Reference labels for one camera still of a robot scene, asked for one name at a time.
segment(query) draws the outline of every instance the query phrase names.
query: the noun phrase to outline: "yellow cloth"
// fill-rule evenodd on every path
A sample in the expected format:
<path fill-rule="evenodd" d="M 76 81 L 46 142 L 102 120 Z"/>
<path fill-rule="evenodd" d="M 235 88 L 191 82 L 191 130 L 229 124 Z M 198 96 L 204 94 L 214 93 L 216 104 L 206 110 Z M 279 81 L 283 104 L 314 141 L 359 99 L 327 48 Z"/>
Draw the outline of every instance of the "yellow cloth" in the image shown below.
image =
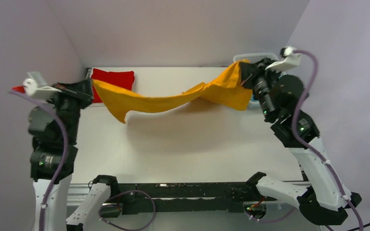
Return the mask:
<path fill-rule="evenodd" d="M 180 95 L 169 97 L 145 97 L 96 79 L 93 84 L 109 112 L 121 123 L 125 123 L 129 111 L 164 112 L 198 97 L 242 111 L 249 104 L 252 90 L 240 85 L 239 63 L 230 65 L 210 83 L 200 83 Z"/>

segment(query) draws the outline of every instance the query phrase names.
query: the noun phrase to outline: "gray wall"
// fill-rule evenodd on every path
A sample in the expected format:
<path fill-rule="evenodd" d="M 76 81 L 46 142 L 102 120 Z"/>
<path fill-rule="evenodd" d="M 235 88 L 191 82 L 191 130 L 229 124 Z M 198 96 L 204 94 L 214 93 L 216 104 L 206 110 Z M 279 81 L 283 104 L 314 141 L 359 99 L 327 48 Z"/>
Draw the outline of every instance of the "gray wall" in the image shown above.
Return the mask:
<path fill-rule="evenodd" d="M 86 66 L 220 66 L 278 52 L 309 0 L 48 0 Z"/>
<path fill-rule="evenodd" d="M 304 104 L 322 133 L 326 149 L 347 187 L 359 192 L 370 222 L 370 1 L 311 0 L 289 41 L 314 52 L 320 73 Z M 308 79 L 304 57 L 295 70 Z M 336 230 L 356 227 L 351 218 Z"/>
<path fill-rule="evenodd" d="M 27 133 L 32 105 L 7 94 L 34 70 L 49 83 L 83 78 L 83 66 L 45 0 L 0 0 L 0 231 L 28 231 L 34 219 Z"/>

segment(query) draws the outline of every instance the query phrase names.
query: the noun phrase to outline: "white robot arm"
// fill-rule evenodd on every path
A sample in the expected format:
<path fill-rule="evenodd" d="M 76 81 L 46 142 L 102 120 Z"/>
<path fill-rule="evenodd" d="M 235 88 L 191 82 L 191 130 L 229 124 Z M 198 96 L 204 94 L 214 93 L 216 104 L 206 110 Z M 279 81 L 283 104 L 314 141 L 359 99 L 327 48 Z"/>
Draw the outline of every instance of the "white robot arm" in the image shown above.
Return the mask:
<path fill-rule="evenodd" d="M 314 224 L 341 225 L 348 217 L 344 210 L 349 208 L 347 201 L 357 206 L 361 197 L 358 193 L 350 192 L 344 184 L 341 185 L 343 190 L 340 190 L 337 179 L 329 169 L 331 167 L 334 170 L 324 150 L 319 131 L 312 118 L 301 110 L 298 111 L 297 134 L 318 150 L 320 155 L 295 138 L 291 126 L 292 117 L 304 92 L 304 86 L 298 77 L 280 77 L 279 73 L 297 67 L 301 56 L 290 46 L 281 50 L 281 56 L 284 59 L 279 62 L 263 60 L 256 64 L 244 64 L 242 75 L 245 76 L 242 76 L 242 80 L 252 73 L 252 70 L 255 76 L 250 77 L 250 82 L 243 86 L 253 90 L 261 105 L 265 122 L 273 124 L 271 129 L 298 160 L 311 187 L 281 182 L 261 172 L 252 176 L 247 184 L 255 194 L 276 198 L 298 208 L 304 217 Z"/>
<path fill-rule="evenodd" d="M 93 180 L 89 194 L 79 207 L 66 219 L 67 194 L 72 175 L 59 181 L 49 196 L 46 205 L 45 218 L 43 223 L 44 231 L 83 231 L 87 224 L 97 221 L 97 212 L 103 203 L 111 195 L 119 193 L 117 178 L 113 176 L 99 175 Z M 36 194 L 36 217 L 34 230 L 39 231 L 40 209 L 43 195 L 49 186 L 50 180 L 39 179 L 33 182 Z"/>

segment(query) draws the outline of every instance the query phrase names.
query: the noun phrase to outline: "red bag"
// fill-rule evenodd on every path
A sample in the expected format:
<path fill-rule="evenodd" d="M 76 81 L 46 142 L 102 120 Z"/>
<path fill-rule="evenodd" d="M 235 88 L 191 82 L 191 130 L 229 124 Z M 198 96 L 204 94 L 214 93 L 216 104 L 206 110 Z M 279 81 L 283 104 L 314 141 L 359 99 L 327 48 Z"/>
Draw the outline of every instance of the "red bag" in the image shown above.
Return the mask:
<path fill-rule="evenodd" d="M 92 79 L 97 79 L 127 90 L 132 90 L 132 85 L 134 83 L 134 72 L 107 72 L 99 69 L 93 69 Z M 94 100 L 93 103 L 101 103 L 101 99 L 98 96 L 94 86 L 93 86 Z"/>

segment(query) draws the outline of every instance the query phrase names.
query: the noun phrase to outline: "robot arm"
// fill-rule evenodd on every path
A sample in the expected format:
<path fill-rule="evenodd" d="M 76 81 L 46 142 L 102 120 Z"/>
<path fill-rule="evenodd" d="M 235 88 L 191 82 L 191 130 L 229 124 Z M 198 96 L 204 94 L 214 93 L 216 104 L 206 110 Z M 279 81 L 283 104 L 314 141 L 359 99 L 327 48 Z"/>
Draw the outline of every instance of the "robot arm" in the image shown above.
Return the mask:
<path fill-rule="evenodd" d="M 74 145 L 76 145 L 80 110 L 91 104 L 92 86 L 87 79 L 73 84 L 58 83 L 50 87 L 40 73 L 31 72 L 28 75 L 29 78 L 23 82 L 23 88 L 30 98 L 19 96 L 39 105 L 29 114 L 28 128 L 33 136 L 30 163 L 36 194 L 34 230 L 66 231 L 67 195 L 78 152 Z M 97 193 L 97 196 L 89 196 L 88 198 L 92 200 L 83 204 L 86 208 L 82 210 L 81 218 L 77 217 L 77 220 L 81 219 L 82 224 L 88 218 L 87 208 L 99 208 L 110 196 L 110 184 L 98 182 L 95 187 L 101 192 Z M 67 230 L 78 229 L 69 225 Z"/>
<path fill-rule="evenodd" d="M 319 131 L 312 118 L 300 111 L 297 133 L 318 150 L 322 159 L 295 139 L 292 132 L 292 115 L 297 102 L 304 91 L 301 80 L 292 75 L 280 76 L 300 64 L 300 54 L 294 53 L 294 48 L 285 47 L 281 50 L 285 57 L 283 61 L 273 62 L 263 59 L 255 64 L 241 64 L 242 80 L 250 77 L 243 86 L 252 89 L 255 98 L 259 100 L 264 121 L 273 124 L 271 129 L 284 147 L 298 160 L 303 167 L 311 186 L 295 186 L 275 180 L 265 173 L 258 172 L 248 181 L 250 192 L 256 195 L 269 196 L 286 202 L 300 210 L 304 217 L 316 225 L 341 225 L 348 217 L 347 199 L 357 206 L 361 201 L 358 193 L 350 192 L 345 185 L 345 195 L 339 187 L 327 165 L 329 158 L 324 151 Z"/>
<path fill-rule="evenodd" d="M 93 180 L 93 185 L 89 194 L 84 198 L 84 201 L 67 218 L 67 231 L 83 231 L 83 229 L 86 229 L 87 224 L 98 218 L 97 212 L 103 203 L 111 196 L 117 194 L 119 194 L 119 185 L 116 177 L 107 175 L 97 176 Z"/>

